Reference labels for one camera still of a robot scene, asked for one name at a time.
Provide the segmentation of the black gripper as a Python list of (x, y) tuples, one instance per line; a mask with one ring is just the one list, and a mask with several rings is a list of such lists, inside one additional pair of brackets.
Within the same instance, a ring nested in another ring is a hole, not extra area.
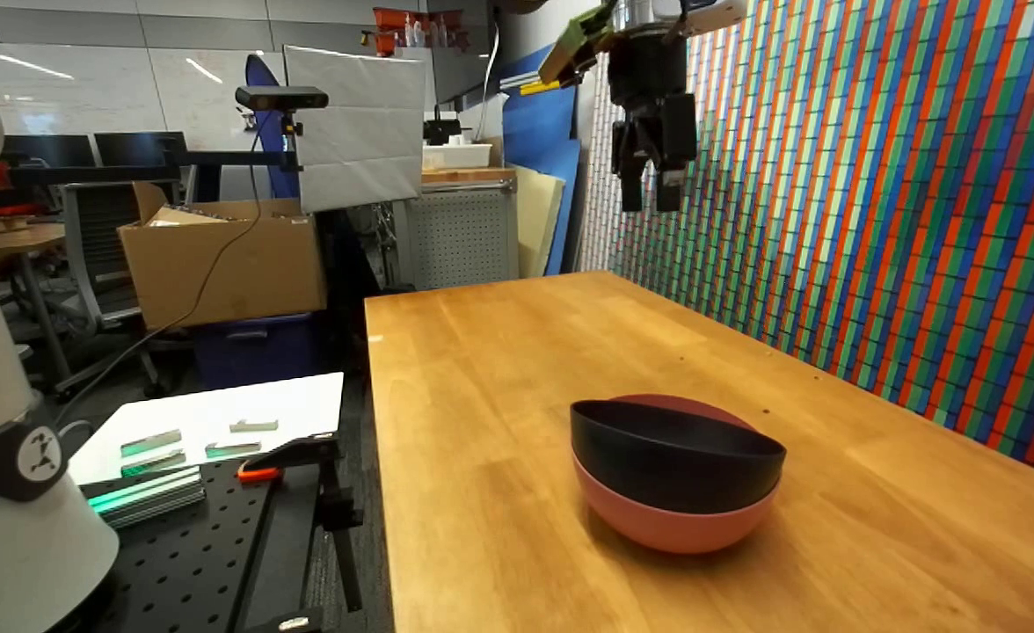
[(612, 48), (612, 100), (622, 124), (612, 126), (612, 172), (622, 208), (642, 212), (645, 161), (658, 164), (658, 212), (679, 212), (685, 161), (697, 157), (697, 99), (685, 87), (685, 37), (638, 33)]

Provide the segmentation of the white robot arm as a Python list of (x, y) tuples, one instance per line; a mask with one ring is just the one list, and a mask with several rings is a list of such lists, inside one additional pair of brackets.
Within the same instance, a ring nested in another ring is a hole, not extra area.
[(67, 473), (0, 309), (0, 633), (51, 633), (110, 573), (119, 535)]

